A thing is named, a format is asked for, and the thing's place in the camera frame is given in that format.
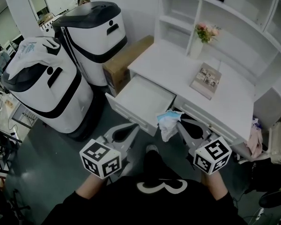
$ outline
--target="black shirt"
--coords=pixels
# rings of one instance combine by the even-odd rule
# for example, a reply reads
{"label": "black shirt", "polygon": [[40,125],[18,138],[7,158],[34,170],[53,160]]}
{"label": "black shirt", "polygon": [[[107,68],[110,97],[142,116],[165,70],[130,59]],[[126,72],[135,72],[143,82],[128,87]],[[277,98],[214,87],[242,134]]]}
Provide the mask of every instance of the black shirt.
{"label": "black shirt", "polygon": [[144,181],[136,177],[123,177],[90,200],[74,192],[55,206],[43,224],[140,222],[246,224],[238,216],[230,194],[216,201],[204,185],[193,180]]}

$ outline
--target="gray floor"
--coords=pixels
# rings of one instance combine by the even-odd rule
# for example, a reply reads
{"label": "gray floor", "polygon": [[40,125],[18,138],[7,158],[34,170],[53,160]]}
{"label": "gray floor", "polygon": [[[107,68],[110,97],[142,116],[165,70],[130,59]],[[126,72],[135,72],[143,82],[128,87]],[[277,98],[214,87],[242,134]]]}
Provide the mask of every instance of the gray floor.
{"label": "gray floor", "polygon": [[[91,138],[96,139],[109,128],[123,123],[127,123],[127,120],[106,104]],[[79,157],[79,151],[86,143],[87,141],[74,142],[50,127],[45,128],[41,121],[35,124],[24,140],[7,177],[5,192],[10,195],[14,188],[20,191],[21,202],[31,207],[31,210],[25,211],[25,215],[34,224],[41,224],[50,210],[56,204],[63,202],[89,175]],[[164,143],[160,132],[157,132],[155,137],[143,131],[139,132],[133,150],[129,154],[135,161],[132,174],[142,171],[141,161],[145,147],[149,143],[158,146],[165,163],[181,177],[200,180],[200,171],[198,169],[194,171],[185,159],[187,148],[182,144],[179,136],[175,135],[169,142]],[[231,159],[229,164],[221,169],[227,188],[236,199],[239,199],[249,184],[250,166],[249,163],[235,164]],[[239,215],[252,216],[259,208],[258,200],[261,196],[262,193],[257,192],[244,195],[238,203]],[[276,225],[281,217],[281,206],[267,209],[265,214],[266,216],[255,225]]]}

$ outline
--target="plastic bag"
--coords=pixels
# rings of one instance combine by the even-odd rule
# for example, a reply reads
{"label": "plastic bag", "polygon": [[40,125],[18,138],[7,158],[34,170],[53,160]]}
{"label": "plastic bag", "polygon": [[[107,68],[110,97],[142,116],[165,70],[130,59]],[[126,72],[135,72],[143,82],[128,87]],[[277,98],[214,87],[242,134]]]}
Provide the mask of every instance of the plastic bag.
{"label": "plastic bag", "polygon": [[29,68],[37,63],[49,67],[60,65],[63,60],[56,55],[49,54],[44,45],[52,49],[60,47],[51,37],[29,37],[23,40],[6,69],[6,72],[9,73],[8,79],[12,79],[24,68]]}

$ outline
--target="pink flower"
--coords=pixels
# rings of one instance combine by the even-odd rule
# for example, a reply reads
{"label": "pink flower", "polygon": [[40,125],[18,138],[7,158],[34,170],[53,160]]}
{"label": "pink flower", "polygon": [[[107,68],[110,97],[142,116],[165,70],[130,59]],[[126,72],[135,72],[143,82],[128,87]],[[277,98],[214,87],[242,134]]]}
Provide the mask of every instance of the pink flower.
{"label": "pink flower", "polygon": [[220,32],[218,29],[214,28],[214,29],[212,29],[212,34],[215,36],[218,36],[220,34]]}
{"label": "pink flower", "polygon": [[205,23],[199,23],[198,24],[199,29],[205,29],[206,28],[206,24]]}
{"label": "pink flower", "polygon": [[211,31],[212,31],[212,27],[207,26],[207,31],[208,31],[209,33],[211,33]]}

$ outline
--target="shoe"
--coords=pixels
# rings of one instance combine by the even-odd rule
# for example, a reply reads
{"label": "shoe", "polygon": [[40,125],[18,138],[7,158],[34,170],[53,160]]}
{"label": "shoe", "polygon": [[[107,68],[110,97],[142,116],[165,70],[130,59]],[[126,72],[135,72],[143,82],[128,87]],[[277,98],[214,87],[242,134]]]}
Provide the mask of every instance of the shoe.
{"label": "shoe", "polygon": [[155,145],[148,145],[148,146],[146,147],[146,153],[148,153],[148,152],[150,152],[150,151],[156,151],[156,152],[159,154],[158,148],[157,148]]}

